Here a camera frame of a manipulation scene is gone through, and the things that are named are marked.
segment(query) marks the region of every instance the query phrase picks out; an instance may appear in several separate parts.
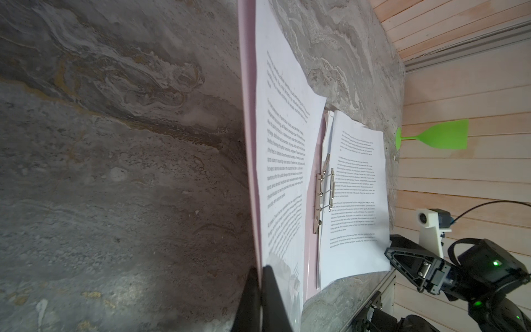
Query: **ring binder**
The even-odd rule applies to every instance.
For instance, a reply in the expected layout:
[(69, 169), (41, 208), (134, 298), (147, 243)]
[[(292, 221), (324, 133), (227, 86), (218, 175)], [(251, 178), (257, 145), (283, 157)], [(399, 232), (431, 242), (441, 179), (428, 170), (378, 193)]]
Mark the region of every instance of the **ring binder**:
[[(318, 233), (319, 225), (321, 224), (321, 220), (320, 220), (321, 213), (320, 212), (322, 211), (322, 209), (328, 207), (328, 212), (330, 212), (333, 208), (333, 197), (334, 197), (335, 190), (336, 190), (336, 182), (334, 180), (333, 168), (330, 170), (330, 174), (325, 175), (328, 169), (329, 163), (330, 163), (330, 154), (327, 154), (327, 158), (324, 161), (324, 165), (323, 165), (321, 172), (317, 173), (315, 176), (317, 181), (315, 181), (315, 211), (313, 213), (313, 234)], [(330, 176), (330, 189), (323, 192), (323, 180), (328, 176)], [(330, 192), (330, 198), (328, 201), (328, 205), (321, 206), (323, 204), (322, 197), (327, 192)]]

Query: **paper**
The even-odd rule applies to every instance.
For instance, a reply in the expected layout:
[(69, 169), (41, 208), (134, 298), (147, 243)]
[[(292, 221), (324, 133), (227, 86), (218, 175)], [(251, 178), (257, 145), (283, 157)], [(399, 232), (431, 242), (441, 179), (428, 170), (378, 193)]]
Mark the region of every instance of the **paper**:
[(347, 276), (389, 270), (384, 255), (389, 212), (383, 133), (363, 128), (339, 111), (331, 130), (327, 175), (333, 169), (334, 176), (324, 181), (325, 205), (334, 193), (332, 209), (322, 213), (322, 288)]
[(300, 330), (306, 193), (326, 98), (306, 75), (267, 0), (256, 1), (256, 173), (262, 265)]

